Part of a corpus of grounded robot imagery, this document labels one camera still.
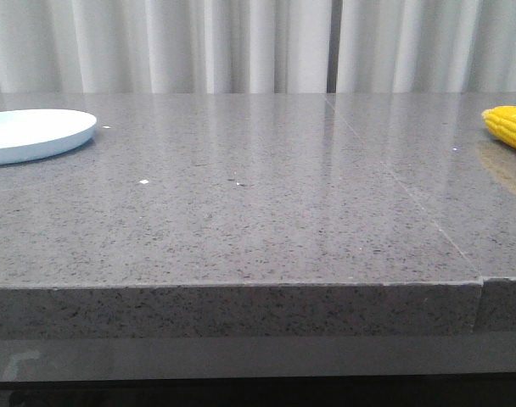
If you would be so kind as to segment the light blue round plate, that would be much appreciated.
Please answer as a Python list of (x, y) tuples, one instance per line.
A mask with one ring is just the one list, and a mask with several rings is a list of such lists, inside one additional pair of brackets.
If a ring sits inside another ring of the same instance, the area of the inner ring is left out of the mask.
[(45, 159), (88, 142), (97, 118), (71, 109), (0, 112), (0, 165)]

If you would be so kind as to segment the yellow corn cob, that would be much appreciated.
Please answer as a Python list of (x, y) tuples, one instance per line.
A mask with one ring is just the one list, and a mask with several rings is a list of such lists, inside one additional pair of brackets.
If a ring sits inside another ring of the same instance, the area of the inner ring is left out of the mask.
[(516, 149), (516, 106), (486, 109), (481, 113), (481, 117), (493, 136)]

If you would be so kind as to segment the white pleated curtain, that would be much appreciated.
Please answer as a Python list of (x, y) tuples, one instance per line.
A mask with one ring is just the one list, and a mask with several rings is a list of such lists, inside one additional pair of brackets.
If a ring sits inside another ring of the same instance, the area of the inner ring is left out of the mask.
[(516, 92), (516, 1), (0, 1), (0, 92)]

